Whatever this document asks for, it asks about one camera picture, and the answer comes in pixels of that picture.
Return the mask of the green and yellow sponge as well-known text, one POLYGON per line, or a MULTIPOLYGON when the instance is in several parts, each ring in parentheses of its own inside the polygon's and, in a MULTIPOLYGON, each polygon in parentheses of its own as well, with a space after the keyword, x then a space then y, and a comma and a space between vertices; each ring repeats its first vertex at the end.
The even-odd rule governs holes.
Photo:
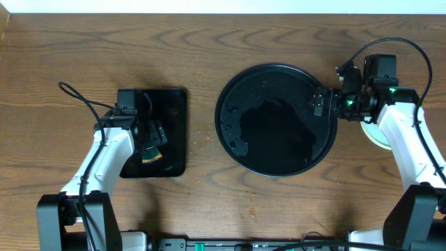
POLYGON ((162 154, 160 153, 159 149, 157 147, 146 149, 141 154, 141 161, 143 164, 148 164, 155 162, 156 160, 159 160, 162 158, 162 154))

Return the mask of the light green plate with stain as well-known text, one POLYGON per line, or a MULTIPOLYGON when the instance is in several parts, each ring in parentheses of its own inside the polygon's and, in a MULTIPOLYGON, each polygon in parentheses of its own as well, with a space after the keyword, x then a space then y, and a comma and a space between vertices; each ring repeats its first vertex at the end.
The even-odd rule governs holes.
POLYGON ((376 146, 391 151, 390 144, 387 141, 385 135, 380 131, 379 127, 375 123, 360 122, 361 128, 367 138, 376 146))

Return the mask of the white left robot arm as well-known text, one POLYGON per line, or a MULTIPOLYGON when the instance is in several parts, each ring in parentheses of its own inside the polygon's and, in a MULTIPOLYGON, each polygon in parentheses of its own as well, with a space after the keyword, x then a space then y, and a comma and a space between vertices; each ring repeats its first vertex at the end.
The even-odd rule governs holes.
POLYGON ((111 195, 122 169, 135 154, 152 151, 167 138, 157 119, 104 116, 93 144, 72 179, 37 205, 41 250, 155 250, 144 231, 121 231, 111 195))

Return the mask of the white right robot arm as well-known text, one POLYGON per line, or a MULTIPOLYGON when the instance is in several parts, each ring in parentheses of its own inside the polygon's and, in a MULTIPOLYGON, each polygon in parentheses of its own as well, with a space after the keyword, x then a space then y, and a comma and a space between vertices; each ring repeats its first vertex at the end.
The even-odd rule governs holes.
POLYGON ((444 250, 445 160, 424 120, 413 89, 375 86, 345 92, 319 87, 310 105, 317 116, 349 121, 370 118, 384 135, 397 163, 404 194, 380 229, 352 231, 356 250, 378 245, 402 250, 444 250))

